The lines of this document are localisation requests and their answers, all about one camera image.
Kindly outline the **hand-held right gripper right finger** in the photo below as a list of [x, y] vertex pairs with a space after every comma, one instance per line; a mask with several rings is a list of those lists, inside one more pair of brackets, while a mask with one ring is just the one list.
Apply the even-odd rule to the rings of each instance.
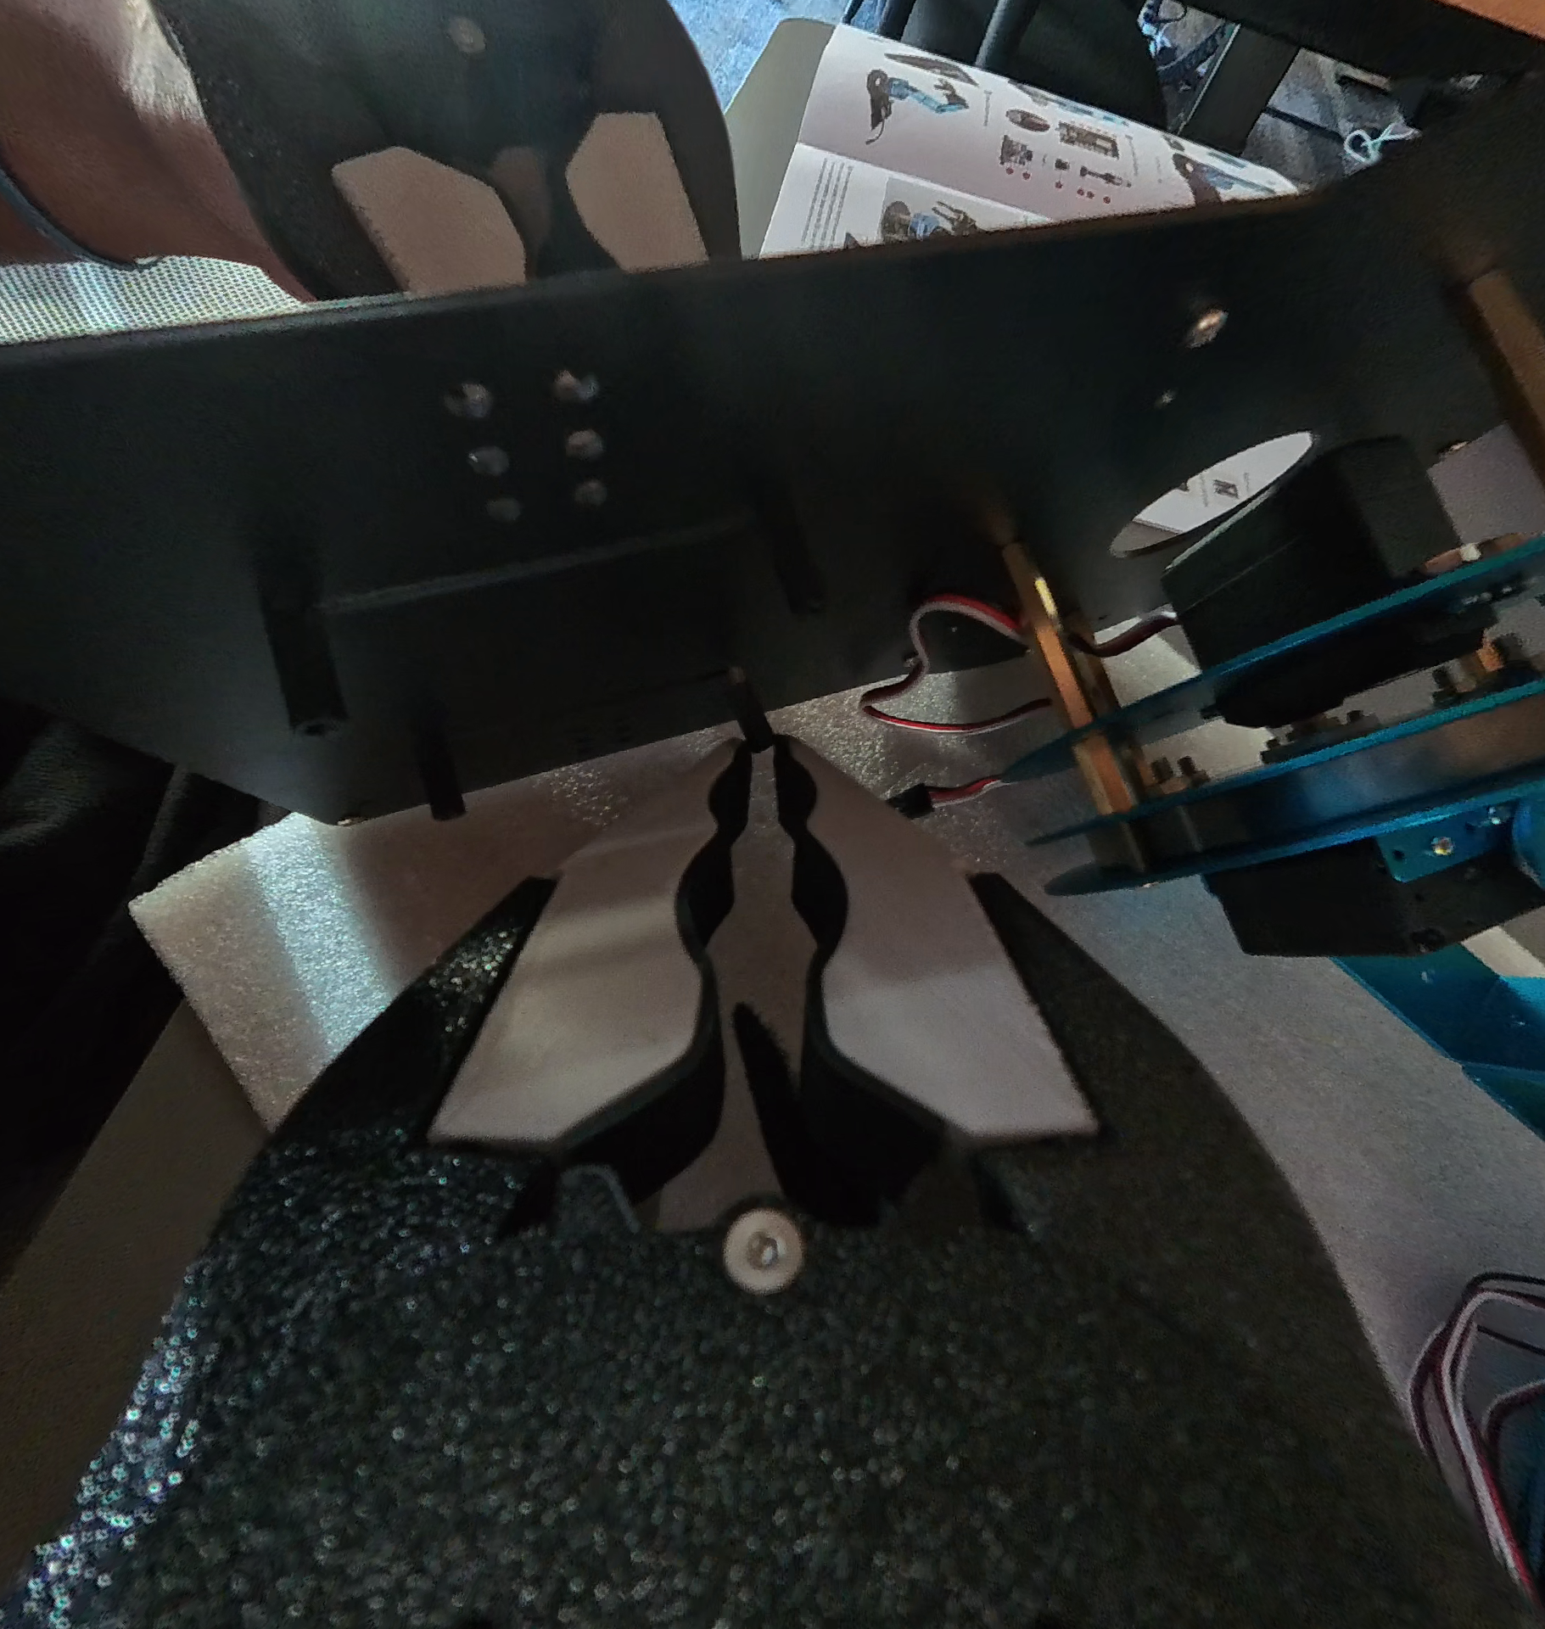
[[975, 1146], [1097, 1135], [962, 862], [811, 746], [779, 739], [775, 768], [824, 1064]]

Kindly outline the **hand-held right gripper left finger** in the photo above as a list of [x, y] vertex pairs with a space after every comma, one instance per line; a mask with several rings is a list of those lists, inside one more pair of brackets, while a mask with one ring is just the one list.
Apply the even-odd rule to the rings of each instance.
[[431, 1142], [706, 1152], [726, 1101], [709, 941], [735, 902], [753, 750], [719, 746], [560, 868]]

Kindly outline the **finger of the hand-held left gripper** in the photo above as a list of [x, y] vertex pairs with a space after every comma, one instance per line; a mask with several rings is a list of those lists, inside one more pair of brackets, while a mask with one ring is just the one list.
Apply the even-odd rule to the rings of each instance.
[[580, 221], [624, 273], [708, 261], [700, 222], [653, 113], [599, 113], [566, 166]]
[[486, 181], [410, 150], [342, 161], [331, 181], [404, 293], [526, 282], [524, 239]]

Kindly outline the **person's left forearm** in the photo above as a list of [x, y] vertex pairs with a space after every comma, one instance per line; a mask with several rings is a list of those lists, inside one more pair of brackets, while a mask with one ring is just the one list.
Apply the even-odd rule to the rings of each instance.
[[181, 12], [0, 2], [0, 266], [206, 257], [308, 302], [213, 128]]

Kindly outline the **white foam sheet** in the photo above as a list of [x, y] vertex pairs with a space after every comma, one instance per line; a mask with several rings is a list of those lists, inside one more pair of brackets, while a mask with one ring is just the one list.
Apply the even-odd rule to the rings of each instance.
[[[517, 884], [546, 877], [731, 735], [688, 737], [359, 826], [290, 815], [188, 868], [133, 915], [266, 1126]], [[1545, 1279], [1545, 1142], [1333, 964], [1247, 957], [1186, 881], [1057, 901], [1077, 784], [928, 822], [1002, 873], [1231, 1097], [1338, 1268], [1397, 1390], [1480, 1273]]]

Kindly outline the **printed instruction manual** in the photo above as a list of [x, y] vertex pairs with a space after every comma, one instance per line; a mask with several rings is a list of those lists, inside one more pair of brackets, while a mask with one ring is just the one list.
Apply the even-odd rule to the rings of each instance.
[[1277, 328], [1324, 219], [1282, 173], [849, 26], [788, 21], [724, 112], [742, 264], [679, 317], [702, 528], [802, 555], [840, 612], [997, 586], [1026, 546], [1104, 617], [1113, 542], [1242, 453], [1340, 433]]

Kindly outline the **grey mesh chair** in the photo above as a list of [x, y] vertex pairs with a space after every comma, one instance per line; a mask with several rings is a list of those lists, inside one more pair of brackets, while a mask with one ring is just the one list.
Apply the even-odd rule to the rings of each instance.
[[300, 301], [259, 270], [162, 257], [137, 270], [93, 262], [0, 266], [0, 348], [293, 313]]

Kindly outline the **person's black clothing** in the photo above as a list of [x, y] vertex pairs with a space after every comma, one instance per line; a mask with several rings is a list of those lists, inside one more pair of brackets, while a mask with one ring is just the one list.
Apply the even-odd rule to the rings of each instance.
[[179, 1008], [131, 902], [262, 815], [0, 701], [0, 1282]]

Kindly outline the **brown wooden table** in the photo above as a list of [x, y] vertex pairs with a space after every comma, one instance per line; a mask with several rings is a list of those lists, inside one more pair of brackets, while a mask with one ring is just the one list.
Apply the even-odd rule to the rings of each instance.
[[1269, 32], [1340, 62], [1387, 75], [1531, 72], [1545, 66], [1545, 35], [1437, 2], [1262, 4]]

